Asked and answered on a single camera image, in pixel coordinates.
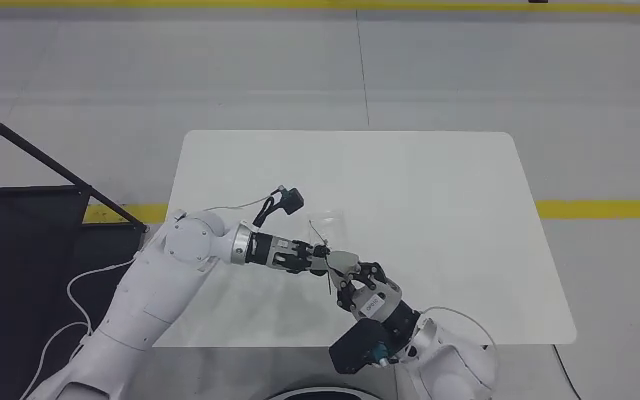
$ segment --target white tabletop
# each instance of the white tabletop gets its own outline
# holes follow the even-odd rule
[[[305,206],[262,231],[310,238],[308,215],[344,215],[348,250],[377,261],[421,310],[480,321],[499,344],[570,343],[576,330],[511,137],[491,132],[193,131],[169,210],[238,205],[278,185]],[[259,205],[223,210],[252,220]],[[219,264],[157,346],[329,346],[355,322],[326,277]],[[473,325],[434,312],[486,343]]]

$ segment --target metal pole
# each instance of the metal pole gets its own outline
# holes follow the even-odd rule
[[[21,148],[22,150],[24,150],[25,152],[33,156],[35,159],[37,159],[47,167],[51,168],[52,170],[54,170],[55,172],[63,176],[69,182],[78,186],[80,190],[89,191],[92,197],[94,197],[96,200],[98,200],[102,204],[112,209],[114,212],[119,214],[121,217],[123,217],[127,221],[131,222],[136,228],[142,229],[143,232],[146,231],[147,226],[143,224],[141,221],[139,221],[136,217],[129,214],[126,210],[124,210],[122,207],[120,207],[119,205],[111,201],[108,197],[98,192],[93,186],[89,185],[87,182],[80,179],[79,176],[75,175],[73,172],[63,167],[56,160],[49,157],[42,150],[40,150],[36,146],[29,143],[22,136],[18,135],[16,132],[12,131],[2,123],[0,123],[0,135],[4,136],[8,141],[15,144],[16,146],[18,146],[19,148]]]

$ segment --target concrete floor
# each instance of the concrete floor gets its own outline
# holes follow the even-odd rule
[[[536,200],[640,198],[639,19],[234,10],[2,18],[0,120],[121,203],[167,202],[184,134],[221,128],[506,131]],[[0,186],[58,183],[0,145]],[[637,398],[640,221],[544,228],[578,329],[575,344],[560,347],[574,383],[584,399]],[[254,400],[301,371],[335,379],[322,355],[287,351],[156,349],[135,398]],[[505,346],[502,358],[496,399],[573,398],[549,346]],[[411,399],[405,378],[398,392]],[[357,384],[395,396],[388,371]]]

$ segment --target yellow floor line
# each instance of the yellow floor line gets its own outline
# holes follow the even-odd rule
[[[429,0],[0,0],[0,8],[300,8],[640,14],[640,4],[463,3]]]
[[[127,204],[124,208],[146,224],[164,221],[167,204]],[[640,218],[640,200],[539,200],[542,219],[630,219]],[[91,204],[84,216],[86,223],[112,223],[125,220],[102,204]]]

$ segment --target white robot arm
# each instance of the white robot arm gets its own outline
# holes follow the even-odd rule
[[[254,225],[262,225],[278,208],[291,214],[302,206],[296,189],[278,191],[280,203],[267,200]],[[485,400],[492,393],[493,355],[432,320],[420,323],[420,314],[401,300],[400,288],[379,264],[331,252],[324,244],[258,233],[248,224],[226,227],[209,211],[178,211],[136,254],[101,324],[83,339],[83,348],[28,399],[123,399],[145,352],[184,311],[220,260],[292,273],[329,273],[338,289],[338,306],[358,320],[329,350],[340,373],[400,362],[410,371],[421,399]]]

